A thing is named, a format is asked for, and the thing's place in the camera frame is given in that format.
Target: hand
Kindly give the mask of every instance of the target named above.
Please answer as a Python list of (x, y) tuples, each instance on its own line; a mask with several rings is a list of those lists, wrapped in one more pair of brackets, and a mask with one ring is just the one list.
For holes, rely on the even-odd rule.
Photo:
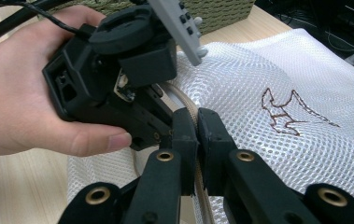
[[(104, 17), (87, 7), (69, 7), (54, 15), (78, 28)], [(128, 147), (131, 135), (119, 127), (58, 118), (42, 69), (72, 35), (48, 20), (21, 28), (0, 43), (0, 155), (33, 147), (68, 155), (91, 156)]]

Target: gray plastic part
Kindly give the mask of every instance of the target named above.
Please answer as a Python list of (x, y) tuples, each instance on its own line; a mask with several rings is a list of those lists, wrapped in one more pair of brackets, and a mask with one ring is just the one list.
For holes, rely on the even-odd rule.
[(195, 25), (194, 19), (189, 15), (186, 8), (180, 6), (178, 0), (148, 0), (157, 16), (163, 22), (165, 28), (180, 45), (192, 65), (202, 62), (203, 54), (197, 50), (200, 48), (200, 32)]

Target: wooden table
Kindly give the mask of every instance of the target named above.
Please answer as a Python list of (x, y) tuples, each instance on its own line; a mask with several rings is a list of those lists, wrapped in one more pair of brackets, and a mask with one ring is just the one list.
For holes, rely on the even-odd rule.
[[(0, 11), (0, 20), (9, 12)], [(243, 43), (288, 30), (289, 26), (254, 6), (247, 19), (204, 35), (201, 40), (202, 44)], [(66, 207), (66, 188), (65, 155), (35, 148), (1, 156), (0, 223), (57, 223)]]

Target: drawn symbol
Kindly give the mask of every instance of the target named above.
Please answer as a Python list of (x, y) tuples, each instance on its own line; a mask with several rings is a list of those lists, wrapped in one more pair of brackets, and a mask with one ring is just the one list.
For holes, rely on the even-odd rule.
[[(305, 116), (307, 119), (293, 118), (290, 110), (292, 110), (294, 106), (299, 106), (303, 109), (308, 115)], [(288, 99), (285, 104), (276, 105), (272, 92), (267, 88), (262, 95), (262, 108), (269, 112), (270, 118), (273, 120), (270, 125), (278, 133), (288, 133), (299, 136), (300, 133), (290, 126), (293, 123), (328, 123), (334, 127), (340, 127), (308, 107), (296, 90), (291, 91), (290, 99)]]

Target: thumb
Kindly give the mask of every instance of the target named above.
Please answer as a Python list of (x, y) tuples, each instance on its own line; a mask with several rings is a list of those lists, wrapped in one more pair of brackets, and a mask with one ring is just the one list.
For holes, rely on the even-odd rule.
[(57, 121), (52, 130), (42, 129), (40, 147), (67, 155), (86, 157), (104, 154), (131, 145), (132, 137), (124, 129), (102, 124)]

